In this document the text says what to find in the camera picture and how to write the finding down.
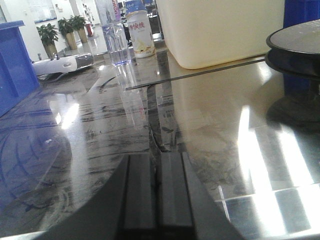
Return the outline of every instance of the blue plastic crate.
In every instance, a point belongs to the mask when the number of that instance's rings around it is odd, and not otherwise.
[[[0,116],[39,86],[20,26],[23,21],[0,23]]]

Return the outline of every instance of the red object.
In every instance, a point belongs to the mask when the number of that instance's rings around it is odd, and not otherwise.
[[[86,31],[88,32],[88,37],[92,37],[94,35],[94,30],[91,27],[91,24],[88,23],[85,25]]]

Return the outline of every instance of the bottle label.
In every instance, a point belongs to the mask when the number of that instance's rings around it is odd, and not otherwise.
[[[132,14],[128,17],[127,23],[135,56],[144,58],[153,55],[156,50],[148,16]]]

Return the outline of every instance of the glossy table surface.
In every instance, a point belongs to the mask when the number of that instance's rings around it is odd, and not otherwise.
[[[246,239],[318,234],[320,131],[307,108],[263,57],[187,70],[162,48],[44,82],[0,117],[0,239],[70,216],[123,154],[183,151]]]

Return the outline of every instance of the white device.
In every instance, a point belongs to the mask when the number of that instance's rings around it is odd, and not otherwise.
[[[91,53],[76,54],[72,56],[63,56],[56,58],[40,60],[32,63],[37,76],[69,73],[83,69],[94,64],[94,57]]]

